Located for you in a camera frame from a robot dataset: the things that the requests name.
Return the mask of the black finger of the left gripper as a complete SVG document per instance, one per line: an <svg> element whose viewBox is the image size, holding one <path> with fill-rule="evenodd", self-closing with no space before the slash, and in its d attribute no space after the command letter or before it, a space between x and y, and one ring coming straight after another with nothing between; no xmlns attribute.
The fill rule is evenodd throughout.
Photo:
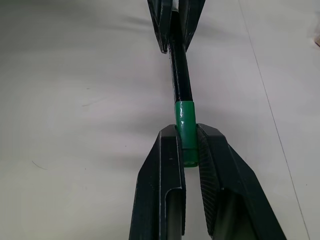
<svg viewBox="0 0 320 240"><path fill-rule="evenodd" d="M205 0L179 0L178 12L185 50L196 32Z"/></svg>
<svg viewBox="0 0 320 240"><path fill-rule="evenodd" d="M147 3L160 51L167 53L173 0L147 0Z"/></svg>

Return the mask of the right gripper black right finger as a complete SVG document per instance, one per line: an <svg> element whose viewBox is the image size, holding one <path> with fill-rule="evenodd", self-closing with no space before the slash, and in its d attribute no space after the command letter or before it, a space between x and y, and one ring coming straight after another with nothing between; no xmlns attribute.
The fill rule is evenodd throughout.
<svg viewBox="0 0 320 240"><path fill-rule="evenodd" d="M197 125L199 177L213 240L284 240L255 172L216 128Z"/></svg>

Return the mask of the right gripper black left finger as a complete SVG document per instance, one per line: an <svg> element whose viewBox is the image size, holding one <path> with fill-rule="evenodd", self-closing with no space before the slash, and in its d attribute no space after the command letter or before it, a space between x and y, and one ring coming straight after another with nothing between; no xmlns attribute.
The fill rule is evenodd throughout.
<svg viewBox="0 0 320 240"><path fill-rule="evenodd" d="M186 181L181 140L170 124L141 166L135 186L129 239L180 240L185 234Z"/></svg>

